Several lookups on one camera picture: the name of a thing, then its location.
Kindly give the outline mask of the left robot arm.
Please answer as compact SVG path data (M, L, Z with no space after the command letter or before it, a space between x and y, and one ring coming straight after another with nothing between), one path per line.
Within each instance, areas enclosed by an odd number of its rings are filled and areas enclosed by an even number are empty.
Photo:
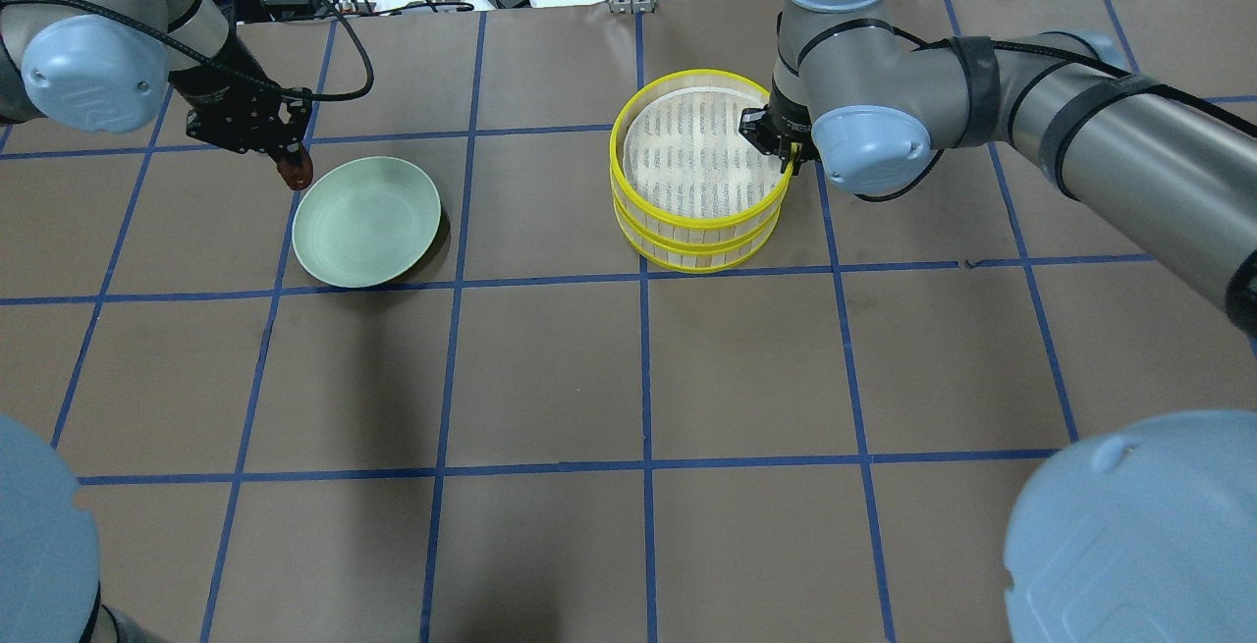
M214 0L3 0L3 123L40 117L83 133L156 121L166 88L189 134L268 154L294 190L313 178L314 94L270 79ZM145 630L101 603L99 539L80 481L55 450L3 419L3 639L89 642Z

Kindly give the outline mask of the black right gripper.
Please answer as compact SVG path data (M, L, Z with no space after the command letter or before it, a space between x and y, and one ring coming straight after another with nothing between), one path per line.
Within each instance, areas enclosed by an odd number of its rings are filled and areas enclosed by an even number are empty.
M781 157L782 177L798 175L799 165L820 163L812 126L808 107L788 98L771 98L767 105L742 109L738 116L738 134L759 154Z

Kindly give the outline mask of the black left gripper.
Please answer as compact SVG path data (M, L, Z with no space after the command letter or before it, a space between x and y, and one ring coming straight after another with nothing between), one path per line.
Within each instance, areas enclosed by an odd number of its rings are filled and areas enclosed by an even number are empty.
M300 171L314 105L310 89L277 93L212 67L185 70L186 134L244 154L272 154L279 173Z

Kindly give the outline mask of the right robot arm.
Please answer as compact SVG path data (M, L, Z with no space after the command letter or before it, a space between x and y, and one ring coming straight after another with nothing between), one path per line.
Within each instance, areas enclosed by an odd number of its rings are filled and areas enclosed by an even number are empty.
M897 642L1252 642L1254 350L1011 147L826 190Z

